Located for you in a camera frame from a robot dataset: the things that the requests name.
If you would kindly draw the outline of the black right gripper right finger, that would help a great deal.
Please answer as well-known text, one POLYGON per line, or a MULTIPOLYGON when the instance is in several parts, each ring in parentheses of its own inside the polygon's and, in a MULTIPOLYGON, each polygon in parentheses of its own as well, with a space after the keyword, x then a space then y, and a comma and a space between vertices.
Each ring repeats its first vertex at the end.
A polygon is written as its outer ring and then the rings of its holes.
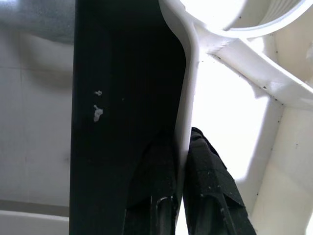
POLYGON ((245 204, 219 154, 191 130, 183 202, 190 235, 254 235, 245 204))

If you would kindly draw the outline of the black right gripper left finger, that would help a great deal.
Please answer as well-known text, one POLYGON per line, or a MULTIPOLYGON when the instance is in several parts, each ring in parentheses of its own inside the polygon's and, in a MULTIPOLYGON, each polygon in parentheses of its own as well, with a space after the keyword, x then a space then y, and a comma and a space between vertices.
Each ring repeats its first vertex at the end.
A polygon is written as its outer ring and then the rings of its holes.
POLYGON ((129 185, 126 235, 173 235, 178 211, 173 135, 157 133, 143 151, 129 185))

